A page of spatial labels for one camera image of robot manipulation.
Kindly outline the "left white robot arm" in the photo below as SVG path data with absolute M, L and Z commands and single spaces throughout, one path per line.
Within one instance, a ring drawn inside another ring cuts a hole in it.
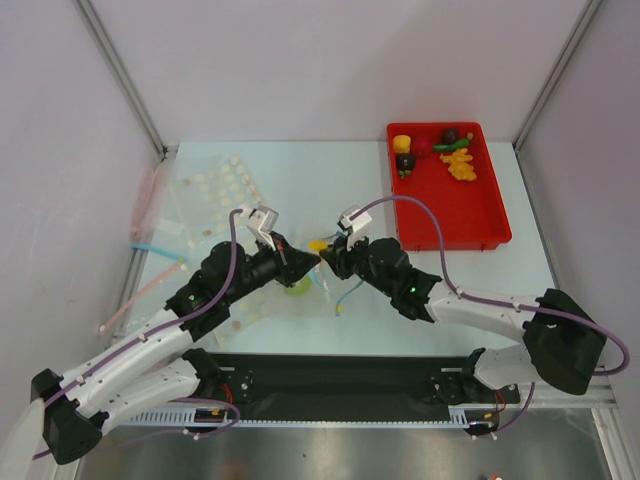
M 273 247 L 259 245 L 249 255 L 232 241 L 215 245 L 200 268 L 165 306 L 142 327 L 98 356 L 63 373 L 44 369 L 31 380 L 32 399 L 45 403 L 42 438 L 47 454 L 59 465 L 90 452 L 128 407 L 146 410 L 169 399 L 191 394 L 214 397 L 219 374 L 190 359 L 155 384 L 152 393 L 125 386 L 157 362 L 188 351 L 224 323 L 231 306 L 271 282 L 291 287 L 320 262 L 318 255 L 291 246 L 280 234 Z

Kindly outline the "dark mangosteen toy front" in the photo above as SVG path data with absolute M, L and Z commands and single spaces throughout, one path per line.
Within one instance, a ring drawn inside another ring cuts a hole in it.
M 396 170 L 400 178 L 406 178 L 415 169 L 416 157 L 411 153 L 399 153 L 395 156 Z

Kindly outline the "blue zipper clear bag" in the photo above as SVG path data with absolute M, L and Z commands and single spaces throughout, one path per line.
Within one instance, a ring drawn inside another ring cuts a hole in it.
M 317 225 L 297 226 L 293 233 L 291 244 L 309 253 L 312 252 L 307 244 L 311 240 L 324 240 L 331 246 L 337 238 L 343 236 L 338 228 Z M 304 309 L 311 316 L 340 317 L 344 314 L 347 299 L 363 285 L 363 281 L 355 276 L 347 280 L 339 279 L 324 260 L 320 260 L 320 263 L 304 277 L 308 277 L 312 282 L 306 294 L 292 297 L 284 293 L 285 287 L 282 287 L 281 291 L 284 297 L 291 301 L 294 309 Z

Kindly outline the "green toy apple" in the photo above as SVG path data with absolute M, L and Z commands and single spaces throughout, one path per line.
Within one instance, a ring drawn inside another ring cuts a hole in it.
M 284 293 L 288 296 L 300 297 L 309 291 L 311 285 L 311 280 L 308 277 L 304 277 L 293 286 L 285 287 Z

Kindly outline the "red toy fruit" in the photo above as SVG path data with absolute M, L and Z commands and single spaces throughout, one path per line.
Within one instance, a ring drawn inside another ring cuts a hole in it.
M 411 153 L 417 158 L 428 157 L 433 151 L 433 142 L 429 137 L 416 136 L 412 138 Z

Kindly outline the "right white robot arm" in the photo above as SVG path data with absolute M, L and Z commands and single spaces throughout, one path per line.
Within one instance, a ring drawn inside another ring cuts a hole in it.
M 514 341 L 472 352 L 461 376 L 469 399 L 484 401 L 511 383 L 539 380 L 567 394 L 586 393 L 606 339 L 565 292 L 549 288 L 539 297 L 514 297 L 452 288 L 414 267 L 393 238 L 354 245 L 338 238 L 320 256 L 336 277 L 357 277 L 410 320 L 465 325 Z

